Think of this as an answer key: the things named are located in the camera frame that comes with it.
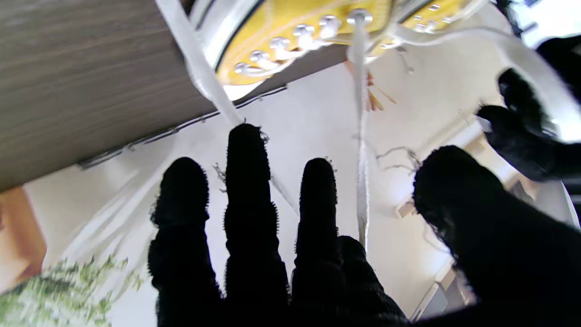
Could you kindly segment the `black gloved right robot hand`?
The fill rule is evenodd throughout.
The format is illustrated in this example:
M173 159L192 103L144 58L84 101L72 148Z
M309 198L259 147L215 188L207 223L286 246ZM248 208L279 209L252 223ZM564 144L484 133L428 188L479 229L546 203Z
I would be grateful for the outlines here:
M227 147L223 296L205 233L209 184L191 158L164 172L148 252L159 327L578 327L580 232L510 194L469 153L444 146L415 175L413 201L449 248L477 302L409 320L361 243L339 236L328 160L307 162L292 280L261 130L240 124Z

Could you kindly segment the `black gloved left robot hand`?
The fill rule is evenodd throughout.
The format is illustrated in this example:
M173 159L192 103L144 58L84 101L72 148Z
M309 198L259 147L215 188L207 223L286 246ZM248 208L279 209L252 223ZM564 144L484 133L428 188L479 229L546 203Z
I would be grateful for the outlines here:
M559 74L579 101L581 36L544 41L536 52ZM541 107L529 84L514 69L498 77L505 106L484 105L477 117L490 123L488 143L512 167L533 181L579 181L581 145L562 144L542 133Z

